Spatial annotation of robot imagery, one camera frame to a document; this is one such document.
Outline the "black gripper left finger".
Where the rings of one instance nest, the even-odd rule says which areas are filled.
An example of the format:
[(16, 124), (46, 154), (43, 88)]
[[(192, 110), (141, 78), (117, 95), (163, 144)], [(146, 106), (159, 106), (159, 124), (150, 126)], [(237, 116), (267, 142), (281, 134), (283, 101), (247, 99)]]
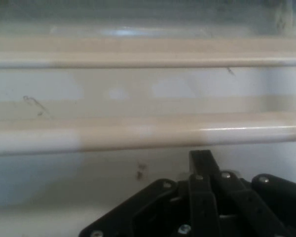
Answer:
[(81, 237), (221, 236), (211, 176), (219, 167), (209, 150), (189, 153), (185, 180), (159, 179), (85, 227)]

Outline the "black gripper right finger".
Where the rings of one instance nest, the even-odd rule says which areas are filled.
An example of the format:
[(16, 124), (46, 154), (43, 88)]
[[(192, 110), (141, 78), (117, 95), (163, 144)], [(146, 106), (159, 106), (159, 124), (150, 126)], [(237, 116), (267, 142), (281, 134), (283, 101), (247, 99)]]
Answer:
[(296, 183), (270, 174), (248, 182), (221, 171), (209, 150), (203, 152), (203, 169), (219, 211), (243, 221), (247, 236), (296, 237)]

